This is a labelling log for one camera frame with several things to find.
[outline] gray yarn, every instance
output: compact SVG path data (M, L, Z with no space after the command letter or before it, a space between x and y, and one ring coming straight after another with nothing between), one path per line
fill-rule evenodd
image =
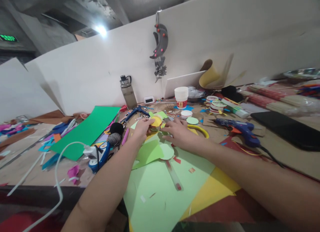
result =
M118 133L113 133L113 134L109 135L108 141L110 142L110 144L112 146L115 146L121 142L121 136Z

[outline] green circle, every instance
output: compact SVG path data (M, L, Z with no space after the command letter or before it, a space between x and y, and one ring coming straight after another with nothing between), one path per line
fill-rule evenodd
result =
M194 118L194 117L188 117L187 118L187 122L189 124L198 124L199 123L199 120L197 118Z

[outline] smartphone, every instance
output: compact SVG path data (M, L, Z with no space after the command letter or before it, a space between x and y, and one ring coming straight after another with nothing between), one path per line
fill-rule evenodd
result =
M252 113L252 118L296 147L320 151L320 131L278 112Z

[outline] green exit sign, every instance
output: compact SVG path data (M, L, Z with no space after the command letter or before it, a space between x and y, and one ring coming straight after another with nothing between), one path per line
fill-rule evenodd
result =
M17 38L15 38L14 36L8 36L8 35L0 34L0 38L1 38L1 40L3 40L3 41L13 41L13 42L18 42L18 39L17 39Z

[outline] ceiling light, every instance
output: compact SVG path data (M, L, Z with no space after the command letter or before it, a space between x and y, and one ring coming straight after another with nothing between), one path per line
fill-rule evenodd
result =
M107 30L104 26L97 26L96 31L99 32L104 37L107 35Z

